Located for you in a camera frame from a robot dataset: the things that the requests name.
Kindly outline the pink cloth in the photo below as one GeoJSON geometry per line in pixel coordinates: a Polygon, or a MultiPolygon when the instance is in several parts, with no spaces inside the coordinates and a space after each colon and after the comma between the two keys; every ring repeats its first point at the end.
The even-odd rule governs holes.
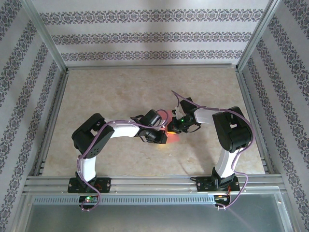
{"type": "MultiPolygon", "coordinates": [[[[159,114],[161,115],[162,120],[167,121],[166,127],[172,121],[172,117],[173,117],[173,113],[171,110],[167,110],[167,113],[169,115],[168,117],[164,111],[159,111],[159,114]]],[[[165,132],[167,136],[166,144],[179,142],[180,138],[178,134],[168,134],[167,130],[165,132]]]]}

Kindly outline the grey metal sheet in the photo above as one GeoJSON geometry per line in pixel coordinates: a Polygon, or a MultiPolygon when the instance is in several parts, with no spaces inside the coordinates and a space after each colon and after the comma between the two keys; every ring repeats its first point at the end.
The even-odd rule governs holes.
{"type": "Polygon", "coordinates": [[[300,232],[285,196],[253,192],[230,208],[212,204],[37,205],[29,196],[14,232],[300,232]]]}

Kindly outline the aluminium mounting rail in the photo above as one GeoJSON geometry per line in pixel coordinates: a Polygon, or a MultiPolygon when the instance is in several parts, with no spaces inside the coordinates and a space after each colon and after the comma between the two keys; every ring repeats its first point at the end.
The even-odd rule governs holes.
{"type": "MultiPolygon", "coordinates": [[[[26,179],[22,193],[66,194],[69,180],[69,176],[30,176],[26,179]]],[[[286,192],[286,187],[282,176],[279,174],[253,174],[249,176],[244,193],[249,194],[254,190],[259,193],[286,192]]],[[[140,175],[111,177],[111,195],[170,195],[187,193],[197,193],[197,185],[189,176],[140,175]]]]}

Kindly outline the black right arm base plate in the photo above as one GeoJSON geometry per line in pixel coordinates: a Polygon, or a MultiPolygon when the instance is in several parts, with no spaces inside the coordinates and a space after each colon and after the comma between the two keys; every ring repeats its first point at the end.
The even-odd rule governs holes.
{"type": "Polygon", "coordinates": [[[235,175],[227,178],[214,176],[201,176],[196,178],[198,192],[228,191],[228,187],[230,187],[231,191],[240,191],[238,182],[239,180],[235,175]]]}

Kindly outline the aluminium back rail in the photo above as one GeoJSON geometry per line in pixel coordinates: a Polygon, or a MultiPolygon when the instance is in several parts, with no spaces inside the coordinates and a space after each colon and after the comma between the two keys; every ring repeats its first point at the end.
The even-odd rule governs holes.
{"type": "Polygon", "coordinates": [[[177,69],[177,68],[232,68],[237,70],[237,65],[232,64],[175,64],[175,65],[118,65],[118,66],[76,66],[68,67],[73,70],[112,70],[112,69],[177,69]]]}

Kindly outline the aluminium right side rail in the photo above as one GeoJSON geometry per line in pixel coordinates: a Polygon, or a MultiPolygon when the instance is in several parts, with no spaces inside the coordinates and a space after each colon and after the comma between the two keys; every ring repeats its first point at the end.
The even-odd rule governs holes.
{"type": "Polygon", "coordinates": [[[272,161],[270,159],[268,150],[267,150],[267,146],[265,143],[265,140],[263,138],[263,135],[261,133],[261,129],[258,123],[258,118],[255,114],[255,110],[254,110],[254,105],[252,103],[252,99],[250,97],[250,93],[248,91],[248,88],[246,86],[245,80],[243,78],[242,73],[238,72],[236,70],[236,77],[239,83],[239,87],[244,99],[244,104],[248,113],[248,117],[249,120],[252,124],[252,127],[255,131],[255,143],[257,145],[259,154],[260,154],[260,158],[262,161],[262,165],[264,167],[264,170],[266,172],[266,174],[277,174],[277,170],[274,169],[274,166],[272,164],[272,161]]]}

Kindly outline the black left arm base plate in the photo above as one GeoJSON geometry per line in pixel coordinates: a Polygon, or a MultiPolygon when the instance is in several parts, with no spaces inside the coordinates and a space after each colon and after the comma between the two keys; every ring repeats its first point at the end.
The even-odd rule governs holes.
{"type": "MultiPolygon", "coordinates": [[[[89,181],[89,184],[100,193],[109,193],[111,179],[108,177],[95,177],[89,181]]],[[[95,193],[96,191],[89,187],[80,177],[73,177],[69,180],[68,193],[95,193]]]]}

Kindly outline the aluminium left side rail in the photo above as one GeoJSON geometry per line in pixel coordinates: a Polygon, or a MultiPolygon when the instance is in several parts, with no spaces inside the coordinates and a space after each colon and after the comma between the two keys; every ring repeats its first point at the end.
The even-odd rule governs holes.
{"type": "Polygon", "coordinates": [[[46,120],[42,141],[38,148],[33,166],[28,174],[29,176],[40,176],[42,174],[42,170],[44,169],[44,164],[48,155],[69,73],[70,71],[67,70],[61,74],[59,78],[59,82],[56,87],[54,98],[51,102],[49,114],[46,120]]]}

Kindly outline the aluminium right frame post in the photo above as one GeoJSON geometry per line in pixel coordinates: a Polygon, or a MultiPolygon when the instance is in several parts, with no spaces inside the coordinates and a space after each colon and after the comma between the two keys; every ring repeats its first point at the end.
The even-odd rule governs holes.
{"type": "Polygon", "coordinates": [[[236,71],[240,72],[243,70],[244,66],[246,65],[248,59],[250,58],[250,55],[253,53],[257,43],[261,39],[264,31],[266,30],[266,27],[268,23],[271,20],[271,17],[276,12],[276,9],[278,5],[280,4],[282,0],[269,0],[261,19],[259,20],[258,24],[256,25],[251,38],[249,39],[248,44],[246,45],[243,54],[241,58],[239,59],[237,65],[236,65],[236,71]]]}

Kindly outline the aluminium frame post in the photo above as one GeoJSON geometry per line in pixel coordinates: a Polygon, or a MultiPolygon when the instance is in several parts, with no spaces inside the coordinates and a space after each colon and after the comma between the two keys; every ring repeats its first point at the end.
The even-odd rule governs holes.
{"type": "Polygon", "coordinates": [[[52,36],[48,32],[46,25],[44,24],[43,20],[39,12],[36,10],[32,0],[20,0],[22,7],[26,11],[27,15],[29,16],[30,20],[32,21],[33,25],[35,26],[37,32],[39,33],[41,39],[49,49],[53,59],[56,61],[57,65],[62,71],[67,71],[68,67],[65,64],[61,54],[59,53],[56,44],[54,43],[52,36]]]}
{"type": "Polygon", "coordinates": [[[278,5],[280,4],[282,0],[269,0],[261,19],[259,20],[258,24],[256,25],[251,38],[249,39],[248,44],[246,45],[243,54],[241,58],[239,59],[237,65],[236,65],[236,71],[240,72],[243,70],[244,66],[246,65],[248,59],[250,58],[250,55],[253,53],[257,43],[261,39],[264,31],[266,30],[266,27],[268,23],[271,20],[271,17],[276,12],[276,9],[278,5]]]}

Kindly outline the aluminium left frame post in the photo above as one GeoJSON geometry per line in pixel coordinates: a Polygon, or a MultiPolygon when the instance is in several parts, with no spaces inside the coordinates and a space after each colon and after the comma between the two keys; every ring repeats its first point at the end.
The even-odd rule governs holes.
{"type": "Polygon", "coordinates": [[[56,44],[54,43],[52,36],[48,32],[46,25],[44,24],[43,20],[39,12],[36,10],[32,0],[20,0],[22,7],[26,11],[27,15],[29,16],[30,20],[32,21],[33,25],[35,26],[37,32],[39,33],[41,39],[49,49],[53,59],[56,61],[57,65],[62,71],[67,71],[68,67],[65,64],[61,54],[59,53],[56,44]]]}

